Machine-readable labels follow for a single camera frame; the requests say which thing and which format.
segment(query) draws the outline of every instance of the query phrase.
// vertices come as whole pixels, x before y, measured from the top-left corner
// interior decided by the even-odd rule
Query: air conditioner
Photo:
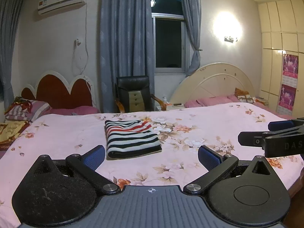
[[[38,4],[38,14],[45,14],[62,7],[85,4],[85,0],[41,0]]]

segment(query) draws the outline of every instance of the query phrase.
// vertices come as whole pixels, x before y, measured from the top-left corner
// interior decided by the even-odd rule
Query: pink floral bedsheet
[[[41,154],[64,159],[84,154],[97,145],[106,147],[105,120],[145,120],[152,124],[162,143],[162,152],[123,160],[105,160],[96,170],[121,188],[129,185],[184,185],[205,174],[197,151],[205,144],[221,155],[231,153],[252,160],[264,151],[242,147],[241,131],[263,131],[271,121],[283,120],[251,104],[228,103],[166,112],[92,114],[86,116],[46,115],[37,119],[0,160],[0,227],[17,227],[20,222],[11,199],[17,186]],[[289,189],[304,166],[297,156],[268,159]]]

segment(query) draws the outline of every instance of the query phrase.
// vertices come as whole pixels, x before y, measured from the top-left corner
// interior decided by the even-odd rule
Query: glowing wall light
[[[151,7],[154,7],[154,5],[156,4],[155,0],[151,0]]]
[[[231,13],[220,12],[214,21],[213,33],[220,41],[233,43],[242,36],[242,27]]]

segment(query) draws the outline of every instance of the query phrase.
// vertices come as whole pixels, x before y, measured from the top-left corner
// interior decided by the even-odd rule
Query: black leather chair
[[[116,87],[118,99],[115,102],[121,113],[154,111],[151,98],[160,104],[162,111],[167,109],[163,101],[150,94],[148,76],[119,77]]]

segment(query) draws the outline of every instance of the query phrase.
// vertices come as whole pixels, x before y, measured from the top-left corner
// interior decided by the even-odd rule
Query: patterned cushion
[[[47,115],[51,111],[51,107],[47,102],[28,100],[29,107],[22,107],[22,105],[14,106],[7,114],[7,120],[28,121],[34,122],[39,117]]]
[[[240,102],[253,104],[253,98],[250,96],[248,91],[235,88],[234,94]]]
[[[0,151],[6,151],[28,126],[26,121],[0,123]]]

